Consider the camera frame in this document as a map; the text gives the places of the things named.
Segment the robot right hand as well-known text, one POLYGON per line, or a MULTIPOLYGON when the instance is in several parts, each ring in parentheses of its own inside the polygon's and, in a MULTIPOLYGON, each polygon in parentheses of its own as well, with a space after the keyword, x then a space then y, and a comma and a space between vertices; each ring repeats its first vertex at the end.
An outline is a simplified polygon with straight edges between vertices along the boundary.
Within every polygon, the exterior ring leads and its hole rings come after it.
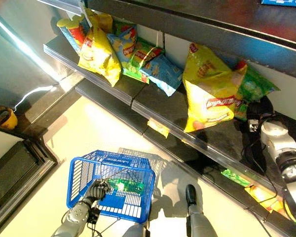
POLYGON ((274 108, 267 96, 263 96, 257 102, 249 103, 246 112, 247 119, 256 120, 261 120, 262 118, 272 116, 273 114, 274 108))

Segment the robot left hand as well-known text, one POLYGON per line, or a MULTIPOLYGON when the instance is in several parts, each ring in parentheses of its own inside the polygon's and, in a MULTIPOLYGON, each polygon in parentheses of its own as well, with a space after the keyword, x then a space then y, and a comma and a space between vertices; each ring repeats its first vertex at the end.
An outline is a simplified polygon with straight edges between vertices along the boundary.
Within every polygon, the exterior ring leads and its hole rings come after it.
POLYGON ((111 185, 106 179, 96 179, 87 189, 83 196, 83 200, 87 200, 90 204, 95 201, 102 200, 106 193, 111 191, 111 185))

